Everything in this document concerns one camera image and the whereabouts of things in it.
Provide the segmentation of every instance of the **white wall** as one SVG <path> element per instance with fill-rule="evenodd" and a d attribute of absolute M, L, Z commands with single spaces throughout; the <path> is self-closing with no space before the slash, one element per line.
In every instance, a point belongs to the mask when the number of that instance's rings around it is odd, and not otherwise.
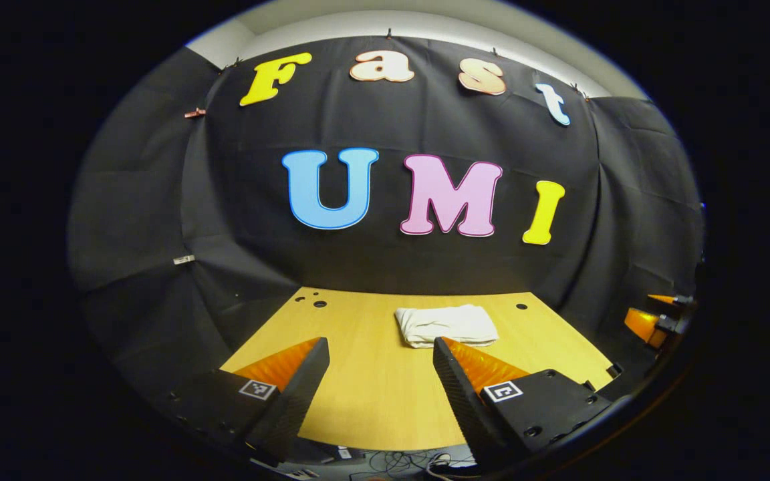
<path fill-rule="evenodd" d="M 346 1 L 340 0 L 326 1 L 324 6 L 309 0 L 302 0 L 302 2 L 299 5 L 315 5 L 318 8 L 317 11 L 351 8 L 343 5 Z M 475 22 L 462 21 L 451 16 L 436 15 L 436 13 L 361 9 L 365 6 L 369 7 L 368 3 L 380 4 L 381 0 L 360 0 L 355 3 L 354 8 L 361 10 L 330 13 L 313 18 L 305 18 L 306 15 L 315 15 L 311 7 L 296 8 L 299 7 L 295 5 L 296 3 L 299 3 L 299 0 L 276 0 L 267 3 L 224 22 L 193 40 L 188 46 L 217 66 L 224 67 L 233 63 L 236 57 L 256 57 L 275 49 L 334 37 L 385 36 L 388 28 L 391 28 L 394 36 L 443 40 L 483 49 L 483 51 L 492 51 L 494 47 L 503 57 L 540 69 L 567 84 L 577 83 L 578 89 L 590 97 L 614 95 L 647 98 L 646 94 L 626 74 L 602 55 L 553 25 L 523 10 L 506 6 L 504 3 L 474 0 L 471 5 L 476 9 L 477 4 L 483 6 L 484 3 L 489 3 L 496 9 L 508 9 L 507 12 L 486 9 L 483 10 L 484 15 L 477 18 L 490 24 L 492 22 L 490 15 L 497 13 L 501 24 L 507 27 L 505 30 L 516 28 L 517 24 L 513 23 L 514 21 L 521 22 L 518 25 L 523 32 L 522 36 L 531 37 L 532 43 L 502 33 L 498 29 L 483 27 Z M 459 6 L 465 5 L 464 2 L 443 3 L 433 0 L 419 3 L 403 0 L 395 3 L 405 3 L 408 8 L 420 8 L 418 5 L 422 4 L 422 8 L 433 10 L 446 4 L 451 6 L 450 11 L 455 15 L 456 13 L 462 16 L 470 15 L 465 8 L 459 10 Z M 540 48 L 537 42 L 543 43 L 546 48 Z M 555 51 L 555 55 L 548 52 L 548 49 Z M 568 63 L 561 57 L 569 57 L 575 64 Z M 593 76 L 587 74 L 586 70 L 592 72 Z"/>

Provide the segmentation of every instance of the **white towel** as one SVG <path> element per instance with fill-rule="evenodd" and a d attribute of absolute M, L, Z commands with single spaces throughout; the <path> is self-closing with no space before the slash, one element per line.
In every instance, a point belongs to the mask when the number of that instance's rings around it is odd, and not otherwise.
<path fill-rule="evenodd" d="M 403 338 L 412 347 L 433 347 L 438 336 L 449 337 L 474 347 L 489 346 L 498 340 L 489 314 L 479 305 L 441 309 L 399 308 L 394 316 Z"/>

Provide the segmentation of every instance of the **yellow letter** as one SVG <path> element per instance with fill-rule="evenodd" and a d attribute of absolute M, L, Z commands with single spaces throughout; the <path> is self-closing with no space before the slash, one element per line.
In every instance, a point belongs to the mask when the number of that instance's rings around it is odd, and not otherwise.
<path fill-rule="evenodd" d="M 566 191 L 556 182 L 540 180 L 537 182 L 537 192 L 540 192 L 540 201 L 537 203 L 534 222 L 531 222 L 531 228 L 522 235 L 522 241 L 526 244 L 545 246 L 551 240 L 551 222 L 554 219 L 554 210 L 557 210 L 557 202 Z"/>
<path fill-rule="evenodd" d="M 290 55 L 290 57 L 278 58 L 275 60 L 265 61 L 254 67 L 254 71 L 257 72 L 254 75 L 254 82 L 251 82 L 251 88 L 248 94 L 242 100 L 239 100 L 240 106 L 250 106 L 255 102 L 262 102 L 263 100 L 269 100 L 269 98 L 278 95 L 278 89 L 273 88 L 273 83 L 278 80 L 281 85 L 290 82 L 293 78 L 293 73 L 296 72 L 295 63 L 303 65 L 311 61 L 311 54 L 308 52 L 299 53 L 296 55 Z"/>
<path fill-rule="evenodd" d="M 369 51 L 358 54 L 355 64 L 349 69 L 349 75 L 356 80 L 380 80 L 389 82 L 406 82 L 412 79 L 415 73 L 409 70 L 409 57 L 396 51 Z"/>
<path fill-rule="evenodd" d="M 499 79 L 504 72 L 500 67 L 477 58 L 466 58 L 459 63 L 462 73 L 459 83 L 469 90 L 476 90 L 489 95 L 501 95 L 507 91 L 504 80 Z"/>

